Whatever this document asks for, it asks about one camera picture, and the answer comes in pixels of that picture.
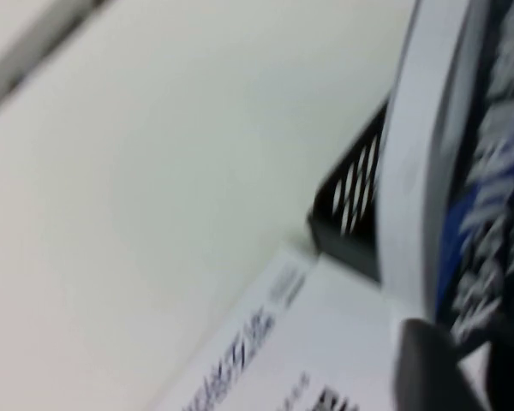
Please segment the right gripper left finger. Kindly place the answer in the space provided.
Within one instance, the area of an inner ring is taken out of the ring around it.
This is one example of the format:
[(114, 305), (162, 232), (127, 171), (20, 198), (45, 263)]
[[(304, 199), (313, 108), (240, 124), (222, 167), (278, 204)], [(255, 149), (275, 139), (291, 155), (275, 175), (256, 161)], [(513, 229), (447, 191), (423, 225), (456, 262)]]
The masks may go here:
[(440, 328), (420, 319), (407, 319), (393, 379), (396, 410), (483, 410), (459, 368), (457, 353)]

